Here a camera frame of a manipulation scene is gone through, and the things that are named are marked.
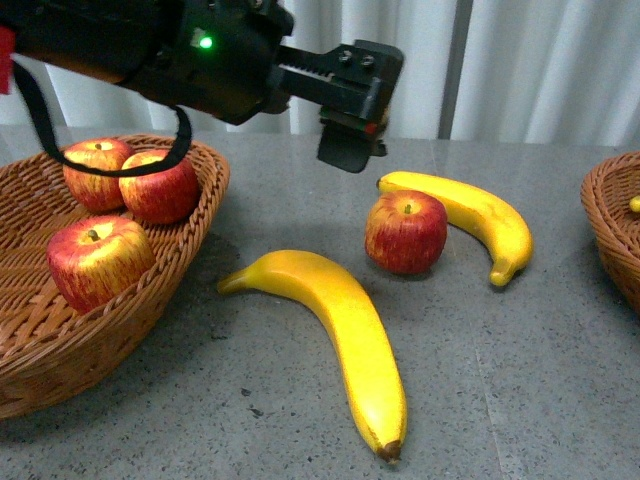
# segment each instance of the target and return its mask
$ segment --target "banana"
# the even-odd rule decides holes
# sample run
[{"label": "banana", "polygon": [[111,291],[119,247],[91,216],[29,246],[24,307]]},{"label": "banana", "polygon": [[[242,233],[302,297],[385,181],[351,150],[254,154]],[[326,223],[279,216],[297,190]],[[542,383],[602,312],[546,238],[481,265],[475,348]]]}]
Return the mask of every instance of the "banana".
[{"label": "banana", "polygon": [[480,240],[489,250],[493,266],[489,281],[503,287],[527,266],[533,256],[531,231],[507,202],[473,185],[415,172],[392,172],[378,180],[381,192],[419,190],[440,200],[449,223]]},{"label": "banana", "polygon": [[249,288],[296,300],[318,316],[340,361],[360,435],[379,457],[397,462],[407,429],[404,389],[384,326],[358,281],[321,255],[279,250],[217,285],[223,295]]}]

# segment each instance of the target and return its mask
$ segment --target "white curtain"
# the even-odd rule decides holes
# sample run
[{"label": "white curtain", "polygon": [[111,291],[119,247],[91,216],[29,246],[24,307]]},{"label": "white curtain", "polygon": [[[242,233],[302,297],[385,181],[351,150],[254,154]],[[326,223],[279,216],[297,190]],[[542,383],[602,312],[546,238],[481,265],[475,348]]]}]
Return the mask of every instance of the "white curtain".
[{"label": "white curtain", "polygon": [[[474,0],[460,75],[447,75],[455,0],[283,0],[295,17],[286,43],[325,52],[355,39],[406,55],[388,136],[437,138],[443,101],[451,138],[621,146],[640,143],[640,2]],[[19,57],[58,125],[173,130],[173,112],[140,95]],[[457,95],[444,97],[453,87]],[[190,111],[195,129],[317,133],[318,106],[294,99],[283,115],[241,126]],[[15,88],[0,125],[29,124]]]}]

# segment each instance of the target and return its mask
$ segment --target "granite table surface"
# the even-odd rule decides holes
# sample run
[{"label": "granite table surface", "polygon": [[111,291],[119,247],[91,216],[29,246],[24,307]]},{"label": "granite table surface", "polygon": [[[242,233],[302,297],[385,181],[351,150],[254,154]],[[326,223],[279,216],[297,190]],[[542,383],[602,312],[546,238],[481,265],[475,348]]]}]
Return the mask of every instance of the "granite table surface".
[{"label": "granite table surface", "polygon": [[[125,133],[137,132],[57,130],[60,144]],[[353,175],[315,159],[316,135],[195,138],[227,157],[231,182],[178,291],[98,385],[0,421],[0,478],[640,478],[640,323],[579,198],[591,168],[630,149],[389,139],[388,156]],[[2,163],[40,150],[31,128],[0,127]],[[530,265],[493,288],[484,246],[450,227],[428,274],[382,272],[364,252],[364,222],[377,178],[397,169],[511,203],[533,232]],[[337,261],[376,305],[408,400],[397,465],[360,438],[309,310],[216,293],[223,275],[284,248]]]}]

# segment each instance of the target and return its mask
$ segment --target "apple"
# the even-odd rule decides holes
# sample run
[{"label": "apple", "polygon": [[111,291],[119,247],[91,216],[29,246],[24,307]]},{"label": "apple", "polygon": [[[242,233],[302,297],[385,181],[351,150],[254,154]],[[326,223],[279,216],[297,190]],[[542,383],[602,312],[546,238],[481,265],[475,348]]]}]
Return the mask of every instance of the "apple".
[{"label": "apple", "polygon": [[[131,156],[122,169],[158,162],[169,150],[156,148]],[[120,178],[124,203],[136,217],[153,224],[170,224],[189,216],[198,205],[200,186],[188,157],[163,172]]]},{"label": "apple", "polygon": [[144,229],[117,215],[80,220],[56,232],[47,244],[51,277],[79,313],[107,303],[155,261]]},{"label": "apple", "polygon": [[[135,153],[126,142],[117,138],[94,138],[78,142],[64,151],[72,162],[102,170],[120,170]],[[78,203],[92,213],[105,213],[124,206],[117,178],[79,172],[63,165],[64,181]]]},{"label": "apple", "polygon": [[414,190],[380,195],[369,211],[365,251],[381,268],[398,274],[428,271],[447,240],[447,212],[440,200]]}]

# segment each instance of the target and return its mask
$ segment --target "wicker basket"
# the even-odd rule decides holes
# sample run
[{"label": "wicker basket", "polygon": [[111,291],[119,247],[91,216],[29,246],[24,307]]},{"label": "wicker basket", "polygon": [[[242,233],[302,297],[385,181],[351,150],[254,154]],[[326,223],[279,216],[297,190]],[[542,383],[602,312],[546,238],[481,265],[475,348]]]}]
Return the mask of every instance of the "wicker basket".
[{"label": "wicker basket", "polygon": [[[149,135],[119,138],[136,151],[173,142]],[[189,155],[202,188],[197,208],[173,225],[140,222],[156,264],[136,285],[85,315],[59,294],[45,251],[56,231],[90,213],[69,194],[61,166],[44,153],[0,169],[0,419],[56,404],[96,384],[162,315],[229,182],[229,166],[218,152],[193,142]]]},{"label": "wicker basket", "polygon": [[640,152],[609,158],[584,178],[580,192],[605,271],[640,315]]}]

